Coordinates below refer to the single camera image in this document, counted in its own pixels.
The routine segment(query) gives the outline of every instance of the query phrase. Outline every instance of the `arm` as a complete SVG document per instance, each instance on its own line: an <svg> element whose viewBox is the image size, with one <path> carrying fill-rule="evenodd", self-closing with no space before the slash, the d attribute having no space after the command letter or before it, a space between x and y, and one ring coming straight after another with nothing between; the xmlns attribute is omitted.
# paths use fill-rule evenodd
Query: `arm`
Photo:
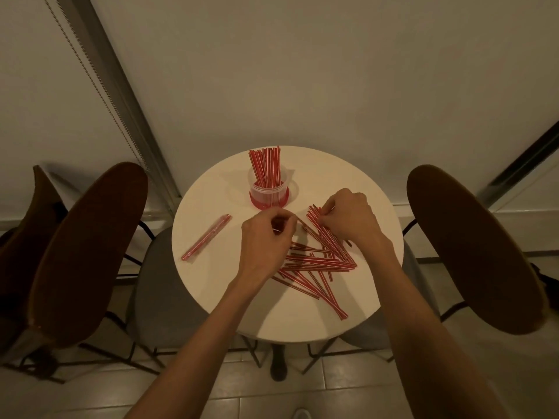
<svg viewBox="0 0 559 419"><path fill-rule="evenodd" d="M506 418L477 367L405 275L365 195L345 188L330 197L322 211L322 225L355 242L371 268L414 416Z"/></svg>
<svg viewBox="0 0 559 419"><path fill-rule="evenodd" d="M272 220L286 220L275 235ZM279 208L243 223L239 272L210 316L126 415L127 419L199 418L248 305L285 260L296 217Z"/></svg>

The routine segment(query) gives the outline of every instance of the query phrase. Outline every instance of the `floor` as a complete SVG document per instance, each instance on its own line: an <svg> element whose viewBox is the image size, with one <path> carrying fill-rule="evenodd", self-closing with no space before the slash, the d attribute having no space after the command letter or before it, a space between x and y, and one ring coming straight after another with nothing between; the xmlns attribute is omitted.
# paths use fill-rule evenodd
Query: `floor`
<svg viewBox="0 0 559 419"><path fill-rule="evenodd" d="M559 277L559 258L533 259L542 272ZM441 264L423 265L441 311L461 298ZM111 309L120 315L130 287L116 287ZM559 316L531 335L511 336L492 329L471 310L445 326L472 356L513 418L551 418L559 411ZM91 341L126 355L130 343L112 324L103 323ZM233 345L241 344L235 340ZM338 341L333 350L346 349ZM91 359L87 352L63 350L62 360ZM284 382L269 377L269 346L261 344L258 369L248 353L227 355L204 410L204 419L289 419L300 406L315 418L411 418L394 363L370 353L323 358L309 373L305 345L286 349L289 374ZM150 365L146 356L136 360ZM73 366L60 369L63 386L0 369L0 417L49 419L121 418L154 379L125 365Z"/></svg>

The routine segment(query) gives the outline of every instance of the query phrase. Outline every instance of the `table top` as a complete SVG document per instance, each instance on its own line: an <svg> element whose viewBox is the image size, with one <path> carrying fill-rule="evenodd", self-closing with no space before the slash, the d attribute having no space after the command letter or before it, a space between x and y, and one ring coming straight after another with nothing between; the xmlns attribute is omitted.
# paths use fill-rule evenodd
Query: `table top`
<svg viewBox="0 0 559 419"><path fill-rule="evenodd" d="M388 197L370 177L339 157L311 148L282 146L281 164L291 178L286 209L305 220L308 206L322 206L339 189L362 192L402 263L400 222ZM175 216L175 264L186 289L207 312L215 308L238 271L241 224L259 212L249 199L250 168L248 151L212 166L186 192ZM185 251L227 213L233 218L225 228L196 256L182 261ZM300 226L293 240L320 246ZM370 317L380 307L371 271L355 245L347 248L357 267L349 273L334 273L330 283L347 319L341 321L325 301L269 280L250 304L238 331L271 342L308 342L340 335Z"/></svg>

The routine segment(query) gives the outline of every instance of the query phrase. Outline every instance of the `chair seat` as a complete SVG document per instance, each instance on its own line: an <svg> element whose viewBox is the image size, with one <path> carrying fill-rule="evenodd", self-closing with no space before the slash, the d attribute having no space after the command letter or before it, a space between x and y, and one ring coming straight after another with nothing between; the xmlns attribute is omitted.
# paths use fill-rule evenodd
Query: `chair seat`
<svg viewBox="0 0 559 419"><path fill-rule="evenodd" d="M438 316L437 302L419 264L411 251L410 246L404 241L404 260L402 269L410 281L419 290L433 312ZM340 338L355 347L368 350L383 350L390 348L390 339L386 330L386 321L382 309L378 309L365 322L340 335Z"/></svg>
<svg viewBox="0 0 559 419"><path fill-rule="evenodd" d="M171 228L167 228L145 255L129 301L126 329L135 341L150 348L179 348L207 317L178 275Z"/></svg>

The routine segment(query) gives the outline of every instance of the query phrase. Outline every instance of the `black table foot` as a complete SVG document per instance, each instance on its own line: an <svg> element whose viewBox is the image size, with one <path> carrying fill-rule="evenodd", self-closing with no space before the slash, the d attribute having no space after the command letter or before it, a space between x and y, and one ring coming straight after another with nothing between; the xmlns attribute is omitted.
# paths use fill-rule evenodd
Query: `black table foot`
<svg viewBox="0 0 559 419"><path fill-rule="evenodd" d="M283 351L285 345L282 344L272 344L272 366L270 367L270 375L272 379L276 382L281 382L287 377L287 364L285 363L285 357Z"/></svg>

